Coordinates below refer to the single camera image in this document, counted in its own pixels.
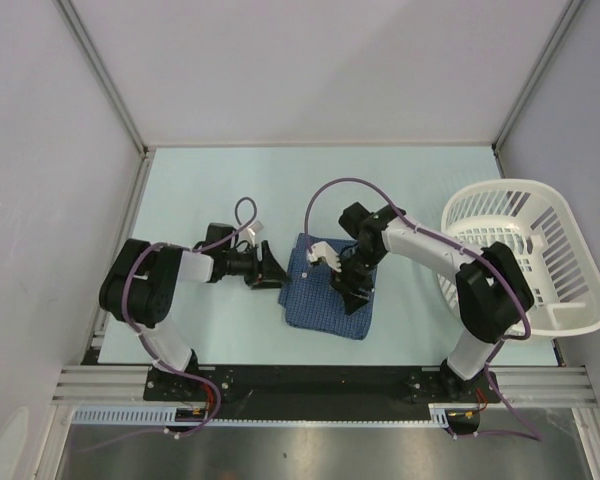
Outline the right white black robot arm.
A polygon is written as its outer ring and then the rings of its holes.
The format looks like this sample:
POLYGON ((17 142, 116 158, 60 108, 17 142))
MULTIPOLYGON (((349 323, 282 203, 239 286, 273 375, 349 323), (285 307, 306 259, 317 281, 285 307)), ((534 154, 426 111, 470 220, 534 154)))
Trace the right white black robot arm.
POLYGON ((372 273, 388 255, 421 264, 455 287, 463 331, 441 364, 440 383, 449 399, 466 400, 489 359, 510 338, 510 329, 529 323, 534 295, 512 250, 499 241, 487 247, 464 245, 416 224, 391 205, 371 212, 354 203, 338 223, 353 245, 335 251, 325 242, 316 243, 307 257, 312 264, 329 266, 331 286, 343 299, 346 314, 369 303, 372 273))

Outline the blue checkered long sleeve shirt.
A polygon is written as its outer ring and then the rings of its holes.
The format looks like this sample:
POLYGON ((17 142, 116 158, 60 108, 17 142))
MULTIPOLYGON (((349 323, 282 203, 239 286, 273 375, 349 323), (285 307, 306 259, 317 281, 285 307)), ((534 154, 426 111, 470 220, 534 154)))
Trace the blue checkered long sleeve shirt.
POLYGON ((278 296, 286 323, 349 340, 364 340, 372 323, 374 293, 368 304, 347 315, 344 300, 330 285, 331 270, 324 264, 311 267, 305 248, 305 234, 299 233, 288 262, 289 281, 278 296))

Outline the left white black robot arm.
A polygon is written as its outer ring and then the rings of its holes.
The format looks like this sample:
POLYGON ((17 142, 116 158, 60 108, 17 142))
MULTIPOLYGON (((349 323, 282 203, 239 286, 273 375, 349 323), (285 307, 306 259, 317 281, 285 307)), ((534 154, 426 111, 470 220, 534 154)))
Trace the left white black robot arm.
POLYGON ((211 223, 206 237, 187 250, 129 238, 117 254, 99 291, 99 306, 139 338, 166 387, 177 398, 194 397, 201 387, 198 360, 170 316, 178 284, 213 284, 240 277, 252 290, 280 289, 289 277, 271 252, 258 242, 255 221, 241 229, 211 223))

